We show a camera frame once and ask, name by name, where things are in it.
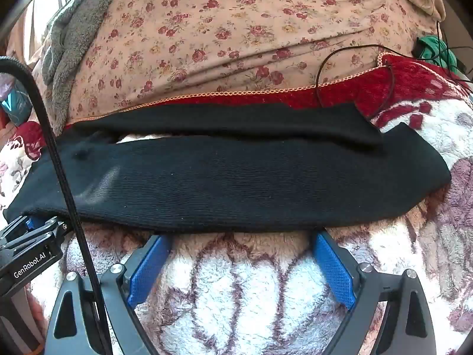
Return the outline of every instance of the flower pattern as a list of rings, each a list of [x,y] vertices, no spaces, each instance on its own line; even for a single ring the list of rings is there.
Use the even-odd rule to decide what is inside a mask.
[[[113,0],[77,72],[69,118],[180,94],[312,85],[339,47],[379,42],[410,54],[416,37],[435,32],[407,0]],[[371,68],[378,52],[341,52],[320,81]]]

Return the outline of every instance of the folded black garment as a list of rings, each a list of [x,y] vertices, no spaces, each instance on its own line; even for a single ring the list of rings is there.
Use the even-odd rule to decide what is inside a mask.
[[[61,159],[85,220],[181,233],[314,229],[397,217],[450,181],[442,157],[404,123],[380,138],[377,147],[332,138],[86,140],[64,145]],[[8,221],[21,214],[67,217],[47,153],[4,211]]]
[[[241,137],[331,137],[367,145],[381,143],[380,132],[354,104],[292,109],[284,104],[227,106],[167,104],[119,112],[74,124],[80,137],[94,131]]]

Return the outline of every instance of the green cloth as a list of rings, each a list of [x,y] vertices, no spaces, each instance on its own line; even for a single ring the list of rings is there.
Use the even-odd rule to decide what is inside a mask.
[[[446,51],[446,44],[442,40],[439,40],[436,36],[425,36],[421,37],[419,41],[425,45],[420,54],[420,59],[432,59],[437,56],[434,60],[426,61],[439,67],[448,68],[452,72],[457,72],[456,57],[450,49]]]

